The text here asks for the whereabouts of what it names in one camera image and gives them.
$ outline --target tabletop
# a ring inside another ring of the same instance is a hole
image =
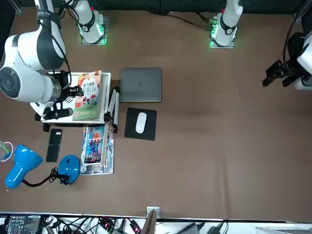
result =
[[[160,67],[161,103],[121,103],[112,175],[81,176],[74,186],[21,184],[7,190],[10,163],[0,164],[0,210],[161,217],[311,221],[312,94],[263,88],[281,54],[291,15],[243,15],[235,49],[210,49],[208,32],[142,11],[110,17],[107,45],[81,45],[66,14],[61,33],[73,72],[102,70],[119,80],[124,67]],[[178,13],[202,23],[194,13]],[[11,34],[38,28],[35,8],[16,16]],[[29,103],[0,94],[0,139],[43,158],[49,133]],[[155,141],[124,137],[128,107],[157,111]],[[82,128],[64,127],[60,158],[80,156]],[[26,176],[39,182],[57,166]]]

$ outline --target smartphone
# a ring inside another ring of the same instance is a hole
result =
[[[59,159],[59,147],[62,139],[62,129],[52,129],[50,133],[46,162],[57,162]]]

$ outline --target mouse pad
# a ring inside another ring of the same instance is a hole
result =
[[[145,128],[143,133],[141,134],[136,132],[137,117],[140,112],[144,112],[146,114]],[[128,108],[125,127],[125,137],[142,140],[155,140],[156,119],[157,119],[157,111]]]

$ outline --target white mouse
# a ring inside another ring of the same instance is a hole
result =
[[[136,120],[136,132],[137,133],[143,133],[146,123],[146,114],[144,112],[140,112],[138,114],[137,120]]]

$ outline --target desk lamp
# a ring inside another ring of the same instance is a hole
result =
[[[75,182],[79,176],[79,159],[75,155],[67,155],[59,162],[58,168],[53,168],[50,175],[40,183],[31,184],[26,181],[24,179],[26,174],[37,168],[42,162],[42,157],[36,152],[23,145],[18,145],[14,154],[14,166],[5,179],[5,185],[10,189],[16,188],[20,183],[29,187],[37,187],[48,180],[52,183],[56,178],[60,180],[61,184],[67,185]]]

